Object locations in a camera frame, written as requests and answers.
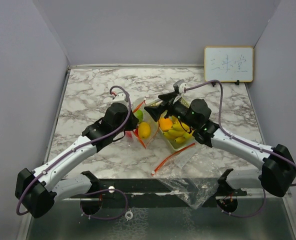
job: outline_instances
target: green lime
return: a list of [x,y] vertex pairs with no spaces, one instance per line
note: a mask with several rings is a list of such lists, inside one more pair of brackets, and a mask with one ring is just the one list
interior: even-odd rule
[[134,113],[134,116],[135,116],[136,118],[138,118],[139,123],[141,123],[141,122],[144,120],[144,113],[143,113],[143,111],[141,111],[140,109],[138,109],[138,110]]

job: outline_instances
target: white marble surface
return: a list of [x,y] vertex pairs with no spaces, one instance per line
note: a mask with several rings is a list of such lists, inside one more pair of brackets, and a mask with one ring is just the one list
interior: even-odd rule
[[[185,80],[188,86],[204,82],[201,68],[119,68],[119,69],[73,69],[71,70],[56,126],[49,159],[72,144],[86,126],[103,117],[111,104],[109,89],[113,85],[124,87],[131,101],[173,91],[173,83]],[[226,83],[223,86],[223,126],[249,140],[262,143],[257,121],[244,84]],[[218,122],[220,99],[219,86],[211,84],[186,93],[189,102],[204,98],[212,109],[211,119]],[[198,158],[212,161],[221,170],[227,168],[249,169],[254,166],[228,152],[199,145]],[[83,171],[91,171],[98,178],[151,178],[151,171],[170,155],[166,143],[159,135],[148,149],[130,144],[122,139],[98,154],[88,158],[66,177]]]

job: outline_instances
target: orange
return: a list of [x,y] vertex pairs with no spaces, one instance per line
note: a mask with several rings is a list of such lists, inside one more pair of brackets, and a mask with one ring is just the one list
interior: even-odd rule
[[163,118],[159,119],[159,126],[163,132],[168,131],[173,126],[173,121],[170,118]]

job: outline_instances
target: banana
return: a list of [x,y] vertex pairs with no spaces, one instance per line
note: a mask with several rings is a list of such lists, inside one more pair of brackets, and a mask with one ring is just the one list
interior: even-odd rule
[[192,131],[191,133],[185,132],[182,136],[185,139],[190,139],[193,136],[194,131]]
[[176,144],[182,144],[182,143],[184,143],[186,141],[186,138],[184,138],[183,136],[179,136],[179,137],[177,137],[175,140],[174,140],[174,142],[176,143]]
[[172,125],[172,128],[175,129],[176,131],[188,131],[189,130],[188,125],[184,124],[183,122],[181,123],[181,125],[180,125],[180,123],[176,123],[176,124]]
[[177,138],[176,136],[170,135],[167,131],[163,132],[163,135],[166,139],[169,139],[169,140],[174,140]]
[[171,116],[171,120],[174,124],[178,123],[178,119],[175,116]]
[[169,129],[168,133],[174,137],[181,137],[182,135],[184,135],[185,131],[176,131],[174,129]]

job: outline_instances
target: lemon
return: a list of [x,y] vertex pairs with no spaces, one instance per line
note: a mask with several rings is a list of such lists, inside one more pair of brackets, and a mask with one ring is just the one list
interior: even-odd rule
[[150,136],[151,134],[151,128],[149,126],[149,124],[145,121],[141,122],[138,126],[138,136],[141,139],[146,139]]

